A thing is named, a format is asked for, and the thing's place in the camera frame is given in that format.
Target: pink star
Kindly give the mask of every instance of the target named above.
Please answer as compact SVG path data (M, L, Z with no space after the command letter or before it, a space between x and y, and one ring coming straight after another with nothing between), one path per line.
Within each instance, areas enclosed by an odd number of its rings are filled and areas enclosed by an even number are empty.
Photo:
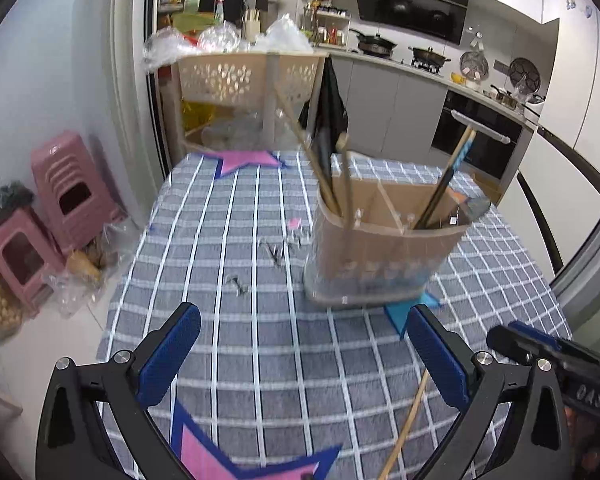
M218 159L216 180L247 166L284 168L285 164L270 152L215 152L205 156Z
M196 480L298 480L305 473L313 474L315 480L324 480L341 446L285 464L241 469L220 451L176 401L171 447Z

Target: blue gripper pad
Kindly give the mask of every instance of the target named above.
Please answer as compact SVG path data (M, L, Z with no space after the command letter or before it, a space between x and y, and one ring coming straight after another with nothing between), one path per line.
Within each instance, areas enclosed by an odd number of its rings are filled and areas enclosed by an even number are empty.
M200 311L189 304L140 371L136 399L144 409L160 403L199 334Z
M464 370L416 308L409 311L407 332L444 401L449 406L464 410L470 401Z
M516 332L520 332L522 335L526 335L528 338L535 339L538 342L550 346L555 351L560 351L560 344L555 337L552 337L531 325L527 325L522 321L516 320L509 323L509 328L512 328Z

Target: chopstick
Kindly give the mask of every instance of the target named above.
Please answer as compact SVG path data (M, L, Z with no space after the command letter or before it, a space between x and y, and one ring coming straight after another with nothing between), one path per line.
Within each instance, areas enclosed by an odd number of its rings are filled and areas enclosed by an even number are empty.
M274 85L274 90L276 91L276 97L278 98L278 102L280 103L282 110L284 111L285 115L289 118L289 122L291 123L291 129L296 134L296 139L298 139L298 142L304 149L306 158L309 159L309 164L311 165L312 170L314 170L314 174L318 179L318 185L320 186L320 192L322 193L322 197L324 198L327 207L331 210L331 212L333 212L337 216L342 216L342 211L335 198L333 189L331 188L331 186L329 186L327 178L324 176L324 173L320 169L320 162L318 162L318 158L315 156L314 150L312 150L309 144L306 142L306 136L302 132L300 124L298 124L298 121L294 116L294 111L291 106L291 103L287 100L287 98L285 98L282 95L282 92L280 92L280 89L278 88L277 84Z
M353 226L353 192L351 189L351 172L349 170L349 152L347 144L349 143L349 134L342 132L336 142L336 150L342 154L342 179L344 180L344 225L347 229Z
M435 189L429 201L426 203L424 208L421 208L420 212L416 215L416 221L413 225L413 229L425 229L431 220L431 216L435 211L436 207L440 203L440 199L445 193L446 187L451 183L451 179L456 174L456 170L460 167L460 163L464 160L467 152L471 148L474 142L476 132L471 126L467 126L464 130L464 134L458 142L448 164L446 165L445 171L443 171L440 179L438 180Z
M382 468L382 472L378 477L378 480L386 480L391 472L392 467L396 459L398 458L398 454L404 446L404 441L407 440L409 436L409 432L411 431L411 427L413 426L413 422L416 420L416 415L418 414L418 408L420 407L420 403L422 402L422 396L424 395L424 390L427 387L427 381L429 380L429 371L427 369L424 370L422 374L422 378L420 380L420 385L418 386L418 392L416 393L415 399L413 399L413 404L411 405L411 409L409 410L409 415L407 416L407 420L404 421L404 426L400 430L400 435L398 435L398 439L395 441L394 448L389 455L389 458L386 459L384 463L384 467Z

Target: backsplash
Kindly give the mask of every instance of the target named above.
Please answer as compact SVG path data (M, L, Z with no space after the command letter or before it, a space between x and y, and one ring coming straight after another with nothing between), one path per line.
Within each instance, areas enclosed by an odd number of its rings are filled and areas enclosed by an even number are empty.
M284 0L280 7L280 14L295 12L293 17L297 20L305 2L306 0ZM512 91L513 86L507 75L494 70L493 63L498 60L508 66L513 59L526 57L538 68L542 78L539 93L546 95L554 67L557 34L553 43L545 43L515 23L495 16L484 7L477 6L472 0L469 0L462 40L460 45L456 45L403 28L363 22L358 13L357 0L333 0L333 5L347 9L351 13L350 28L356 28L365 34L379 33L382 37L397 43L392 55L392 59L395 61L404 60L406 64L410 64L413 53L409 47L425 49L431 47L437 53L449 58L451 61L447 61L440 69L440 75L445 78L449 78L452 72L460 73L460 57L467 50L472 50L470 43L475 37L475 33L480 31L483 34L484 55L489 62L489 75L482 82L483 88L488 89L491 84L494 84ZM357 48L357 46L357 35L350 32L347 48Z

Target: range hood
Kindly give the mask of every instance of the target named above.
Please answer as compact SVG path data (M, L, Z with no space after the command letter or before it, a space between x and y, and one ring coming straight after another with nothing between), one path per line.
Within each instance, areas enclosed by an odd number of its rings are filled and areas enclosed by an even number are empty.
M469 0L358 0L360 19L460 44Z

